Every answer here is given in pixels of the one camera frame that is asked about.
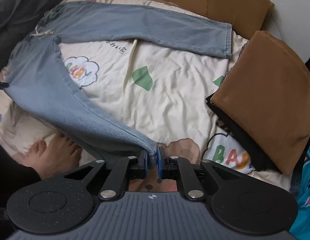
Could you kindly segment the blue denim pants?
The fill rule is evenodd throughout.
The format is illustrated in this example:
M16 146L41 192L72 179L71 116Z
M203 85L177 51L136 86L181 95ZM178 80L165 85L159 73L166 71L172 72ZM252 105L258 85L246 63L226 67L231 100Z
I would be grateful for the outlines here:
M59 48L60 43L133 38L229 59L232 25L144 5L66 2L47 11L15 46L5 93L93 156L113 164L129 152L145 150L153 169L158 162L157 143L91 102L69 76Z

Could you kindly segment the folded brown garment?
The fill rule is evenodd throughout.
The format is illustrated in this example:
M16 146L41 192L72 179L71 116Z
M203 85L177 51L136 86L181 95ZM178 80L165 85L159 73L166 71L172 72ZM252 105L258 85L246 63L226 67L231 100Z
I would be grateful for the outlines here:
M310 138L310 72L285 42L257 31L211 102L293 173Z

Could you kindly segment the teal patterned cloth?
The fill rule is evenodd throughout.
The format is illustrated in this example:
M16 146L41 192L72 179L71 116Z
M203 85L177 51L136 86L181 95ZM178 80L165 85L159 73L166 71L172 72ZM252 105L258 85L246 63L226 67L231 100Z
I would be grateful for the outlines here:
M306 157L297 196L298 215L290 229L296 239L310 239L310 147Z

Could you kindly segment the folded black garment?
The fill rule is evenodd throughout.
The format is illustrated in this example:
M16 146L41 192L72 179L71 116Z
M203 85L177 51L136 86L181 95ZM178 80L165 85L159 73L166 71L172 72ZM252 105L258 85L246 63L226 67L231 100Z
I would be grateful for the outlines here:
M262 148L252 139L252 137L242 129L234 120L232 120L222 109L211 102L214 94L206 98L206 104L217 116L220 121L234 135L234 138L248 152L252 165L258 170L275 170L281 173L279 168L273 163L270 157L262 150Z

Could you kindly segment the white patterned bed sheet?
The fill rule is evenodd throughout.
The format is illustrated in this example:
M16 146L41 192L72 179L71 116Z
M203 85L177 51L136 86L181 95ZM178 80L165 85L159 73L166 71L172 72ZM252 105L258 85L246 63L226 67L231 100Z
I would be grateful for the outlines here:
M63 0L108 4L138 4L194 15L173 5L151 0ZM246 150L218 127L206 104L234 66L248 40L233 31L232 57L202 56L159 47L142 40L61 43L70 77L96 105L162 146L165 153L197 164L202 158L253 178L291 187L291 176L257 171ZM16 159L37 140L47 144L56 130L23 111L0 90L0 144Z

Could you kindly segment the dark green blanket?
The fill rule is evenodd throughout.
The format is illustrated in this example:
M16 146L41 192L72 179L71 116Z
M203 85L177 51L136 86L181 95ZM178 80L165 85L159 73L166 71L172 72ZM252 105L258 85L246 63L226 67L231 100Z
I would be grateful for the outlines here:
M62 0L0 0L0 70L16 44L33 31L46 11Z

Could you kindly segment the person's bare foot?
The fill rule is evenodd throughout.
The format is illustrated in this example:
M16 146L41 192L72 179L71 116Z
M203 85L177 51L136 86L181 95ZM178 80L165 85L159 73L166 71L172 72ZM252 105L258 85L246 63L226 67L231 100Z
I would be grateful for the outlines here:
M21 164L33 168L41 179L48 179L78 167L81 155L78 144L57 133L49 144L36 141L22 157Z

